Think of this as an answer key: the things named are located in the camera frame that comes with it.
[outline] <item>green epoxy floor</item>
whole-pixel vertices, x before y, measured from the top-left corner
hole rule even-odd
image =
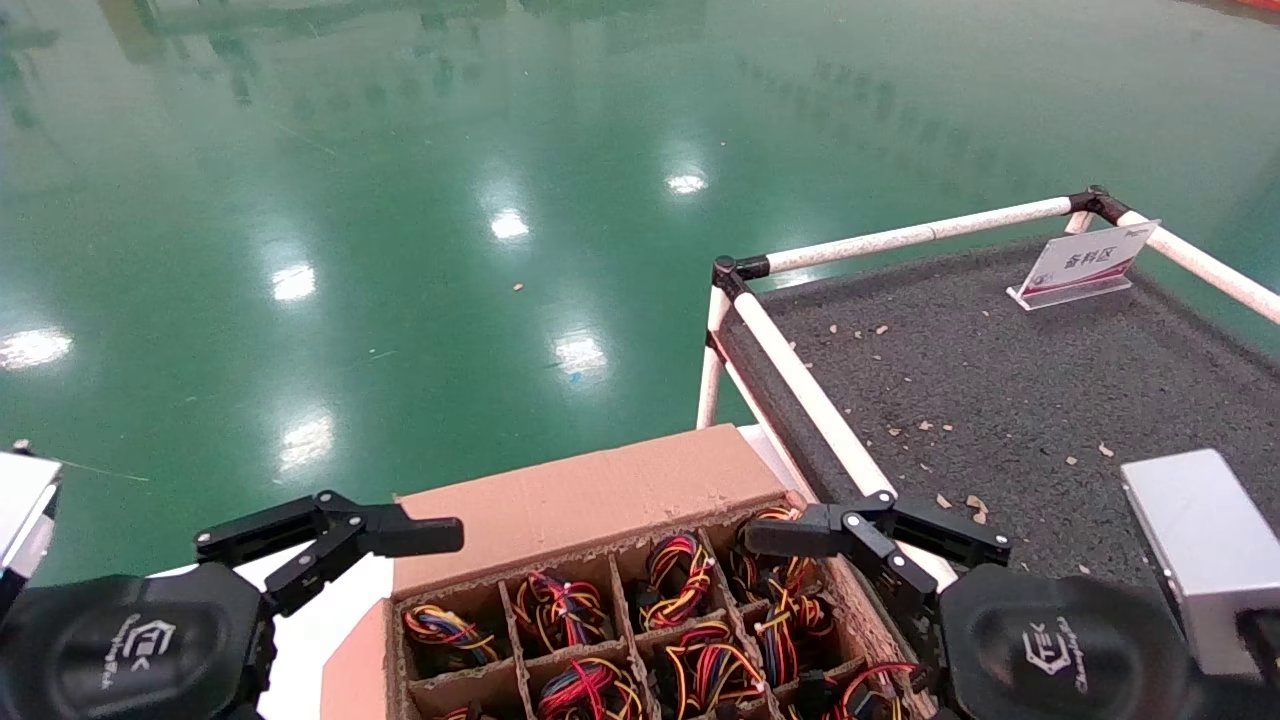
[[[0,6],[0,438],[96,469],[44,582],[686,429],[718,254],[1101,182],[1280,288],[1280,24],[1231,3]]]

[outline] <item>cardboard box flap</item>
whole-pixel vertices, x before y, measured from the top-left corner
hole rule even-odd
[[[413,518],[461,518],[466,546],[397,560],[392,598],[759,505],[783,491],[733,425],[717,425],[411,495],[398,502]],[[545,520],[566,516],[573,521]]]
[[[370,720],[387,716],[387,628],[392,603],[380,600],[365,612],[347,639],[324,664],[320,707],[324,720]]]

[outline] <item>white pipe frame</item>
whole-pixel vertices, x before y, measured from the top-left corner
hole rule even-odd
[[[1147,222],[1147,218],[1139,213],[1128,210],[1128,208],[1125,208],[1125,213],[1114,220],[1117,227]],[[1070,215],[1070,220],[1066,225],[1068,233],[1079,234],[1088,232],[1089,224],[1093,222],[1094,213],[1089,210],[1080,210],[1079,206],[1073,202],[1071,197],[1053,197],[1050,200],[1041,200],[1038,202],[1028,202],[1025,205],[1015,205],[1012,208],[1004,208],[1000,210],[989,210],[960,218],[936,220],[896,231],[864,234],[826,242],[822,245],[771,252],[765,255],[765,259],[768,260],[769,274],[783,273],[787,270],[846,260],[859,255],[872,255],[886,250],[920,245],[946,237],[956,237],[1068,214]],[[1174,263],[1178,263],[1187,270],[1190,270],[1201,279],[1231,296],[1244,306],[1258,313],[1263,318],[1280,324],[1280,297],[1257,282],[1244,277],[1239,272],[1231,269],[1226,264],[1210,256],[1164,228],[1157,228],[1147,241],[1147,245]],[[897,492],[884,477],[883,470],[881,470],[879,465],[876,464],[870,454],[867,452],[867,447],[858,438],[858,436],[854,434],[849,423],[841,416],[840,411],[831,402],[831,398],[827,397],[827,393],[823,392],[813,374],[805,369],[800,356],[791,348],[790,343],[782,336],[782,332],[769,318],[768,313],[765,313],[759,300],[749,290],[739,293],[737,297],[731,300],[724,290],[714,284],[712,287],[710,307],[707,315],[708,345],[704,348],[703,355],[703,375],[698,396],[696,427],[699,429],[705,428],[714,421],[716,407],[719,400],[721,372],[728,369],[730,378],[737,386],[742,396],[748,398],[751,413],[767,428],[769,439],[778,447],[782,456],[788,460],[788,468],[799,477],[799,468],[796,468],[795,461],[790,459],[787,450],[782,446],[777,433],[769,424],[768,418],[764,416],[760,406],[754,401],[754,397],[751,397],[751,393],[742,382],[741,375],[733,372],[731,366],[727,368],[726,363],[721,361],[717,348],[713,347],[713,345],[717,345],[721,325],[731,305],[737,310],[746,328],[753,336],[755,336],[756,342],[760,343],[760,347],[769,357],[769,361],[778,369],[778,373],[782,375],[782,380],[787,384],[787,388],[792,392],[792,395],[795,395],[800,406],[813,420],[818,432],[831,447],[832,452],[835,452],[841,466],[844,466],[849,477],[852,478],[858,489],[864,495],[891,492],[896,496]],[[940,589],[955,582],[955,570],[947,561],[916,547],[901,543],[900,547],[902,548],[904,555],[914,560],[938,580]]]

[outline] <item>gray metal device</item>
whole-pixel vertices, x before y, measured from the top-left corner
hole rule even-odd
[[[52,460],[0,452],[0,620],[49,550],[61,469]]]
[[[1258,676],[1238,632],[1280,607],[1280,541],[1217,451],[1121,466],[1125,493],[1206,674]]]

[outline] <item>sign holder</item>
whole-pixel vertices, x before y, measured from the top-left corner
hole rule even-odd
[[[1006,292],[1030,311],[1133,287],[1125,273],[1158,227],[1148,220],[1053,238],[1023,284]]]

